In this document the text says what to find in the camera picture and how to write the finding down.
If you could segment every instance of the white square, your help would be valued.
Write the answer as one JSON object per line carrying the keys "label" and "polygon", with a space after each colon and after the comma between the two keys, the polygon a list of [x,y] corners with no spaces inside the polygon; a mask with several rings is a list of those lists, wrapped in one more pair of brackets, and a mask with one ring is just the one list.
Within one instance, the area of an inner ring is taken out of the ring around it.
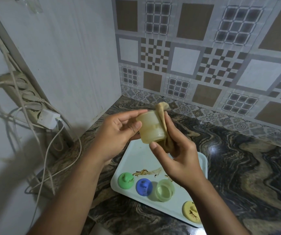
{"label": "white square", "polygon": [[171,71],[192,75],[194,73],[199,54],[199,50],[175,47]]}
{"label": "white square", "polygon": [[138,63],[138,41],[119,38],[121,60]]}
{"label": "white square", "polygon": [[266,91],[280,74],[281,63],[252,59],[237,82],[237,85]]}

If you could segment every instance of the person's left hand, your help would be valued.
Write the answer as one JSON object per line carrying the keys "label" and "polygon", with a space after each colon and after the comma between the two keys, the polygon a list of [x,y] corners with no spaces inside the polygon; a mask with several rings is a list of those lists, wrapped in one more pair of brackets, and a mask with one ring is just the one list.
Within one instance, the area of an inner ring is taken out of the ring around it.
{"label": "person's left hand", "polygon": [[104,165],[118,155],[129,140],[141,138],[136,134],[141,122],[136,117],[148,110],[131,110],[108,116],[100,126],[89,152],[98,157]]}

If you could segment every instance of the tiled wall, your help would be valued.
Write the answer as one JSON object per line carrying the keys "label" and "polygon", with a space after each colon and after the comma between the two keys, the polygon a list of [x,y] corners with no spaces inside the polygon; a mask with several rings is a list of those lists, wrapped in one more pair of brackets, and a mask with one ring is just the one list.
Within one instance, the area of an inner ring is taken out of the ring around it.
{"label": "tiled wall", "polygon": [[112,5],[123,94],[146,92],[281,133],[281,0]]}

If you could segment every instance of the tray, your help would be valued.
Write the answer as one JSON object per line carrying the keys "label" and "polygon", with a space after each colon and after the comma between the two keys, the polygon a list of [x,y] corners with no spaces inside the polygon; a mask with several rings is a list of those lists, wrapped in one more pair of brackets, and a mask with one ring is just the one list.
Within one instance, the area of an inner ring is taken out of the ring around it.
{"label": "tray", "polygon": [[[199,163],[201,169],[205,175],[208,177],[208,161],[205,155],[202,153],[198,153]],[[138,175],[142,170],[145,172],[146,175]],[[132,174],[137,173],[134,175],[134,185],[130,189],[122,189],[118,185],[118,177],[123,172],[130,172]],[[144,197],[139,195],[136,192],[136,182],[139,179],[147,178],[153,184],[153,192],[148,196]],[[157,160],[157,158],[151,152],[148,144],[142,143],[140,139],[134,140],[130,142],[127,150],[125,151],[122,160],[117,167],[115,174],[111,179],[111,188],[127,197],[130,197],[138,202],[141,202],[145,205],[148,205],[154,209],[157,209],[163,213],[169,214],[170,216],[177,218],[185,223],[193,225],[195,227],[203,227],[202,224],[193,223],[187,218],[185,218],[182,214],[182,206],[186,201],[192,201],[191,197],[187,193],[187,191],[180,187],[178,184],[174,183],[175,193],[173,197],[167,202],[160,202],[155,196],[155,188],[158,181],[162,179],[169,179],[170,178],[166,175],[165,171],[162,169],[161,164]]]}

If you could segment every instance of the white charger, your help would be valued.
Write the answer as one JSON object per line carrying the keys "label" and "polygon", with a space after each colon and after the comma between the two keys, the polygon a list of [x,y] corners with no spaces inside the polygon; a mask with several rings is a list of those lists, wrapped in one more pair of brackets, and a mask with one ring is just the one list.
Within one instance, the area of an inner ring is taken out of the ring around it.
{"label": "white charger", "polygon": [[45,128],[54,129],[57,126],[59,118],[60,114],[44,108],[39,115],[37,123]]}

